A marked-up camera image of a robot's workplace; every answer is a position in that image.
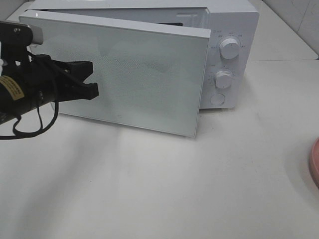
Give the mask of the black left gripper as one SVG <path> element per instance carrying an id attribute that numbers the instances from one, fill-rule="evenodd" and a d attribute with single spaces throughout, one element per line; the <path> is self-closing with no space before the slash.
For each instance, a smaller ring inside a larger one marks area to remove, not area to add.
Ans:
<path id="1" fill-rule="evenodd" d="M 23 114 L 54 102 L 57 117 L 59 101 L 92 100 L 99 95 L 97 83 L 84 81 L 93 74 L 90 61 L 62 62 L 45 54 L 33 55 L 26 47 L 42 45 L 40 27 L 16 21 L 0 22 L 0 116 Z"/>

